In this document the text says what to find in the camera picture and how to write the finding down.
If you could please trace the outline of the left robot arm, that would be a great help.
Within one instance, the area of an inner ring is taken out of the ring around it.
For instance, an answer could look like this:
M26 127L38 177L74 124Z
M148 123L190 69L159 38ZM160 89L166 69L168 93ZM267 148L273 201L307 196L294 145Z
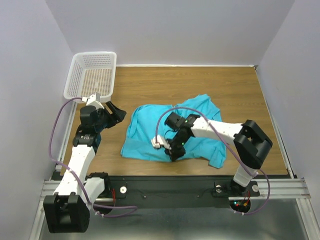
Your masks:
M66 171L54 193L43 200L50 233L84 233L88 229L94 201L110 187L107 173L95 173L89 178L86 174L101 143L102 131L121 123L126 114L111 101L105 105L96 100L87 102L80 109L80 124Z

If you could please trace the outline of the turquoise t shirt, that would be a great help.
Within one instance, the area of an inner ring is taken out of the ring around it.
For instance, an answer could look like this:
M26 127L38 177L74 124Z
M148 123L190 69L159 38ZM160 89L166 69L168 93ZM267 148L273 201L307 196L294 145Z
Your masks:
M207 94L189 98L178 107L187 107L200 111L209 120L222 121L221 111ZM156 135L156 125L160 116L173 105L146 104L139 106L131 115L130 124L121 149L124 158L140 159L153 162L170 163L170 157L164 149L155 149L151 139ZM191 137L184 145L185 155L178 160L204 158L210 166L221 168L227 158L225 145L219 141L203 137Z

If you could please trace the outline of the white plastic basket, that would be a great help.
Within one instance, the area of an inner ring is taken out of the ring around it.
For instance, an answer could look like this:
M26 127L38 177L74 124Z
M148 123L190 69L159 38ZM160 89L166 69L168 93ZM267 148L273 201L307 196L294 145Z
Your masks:
M111 100L115 85L117 54L113 51L80 52L73 56L69 67L63 96L76 97L100 95L100 101Z

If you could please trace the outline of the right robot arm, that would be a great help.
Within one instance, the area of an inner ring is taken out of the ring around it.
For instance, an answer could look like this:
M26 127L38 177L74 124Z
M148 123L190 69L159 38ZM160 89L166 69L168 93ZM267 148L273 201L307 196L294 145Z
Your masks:
M165 153L173 162L186 154L184 145L190 138L220 140L227 146L235 146L239 167L231 186L236 190L243 191L248 187L273 146L271 139L253 120L226 123L209 120L198 114L184 118L172 112L164 123L176 134L172 139L157 135L153 145L165 148Z

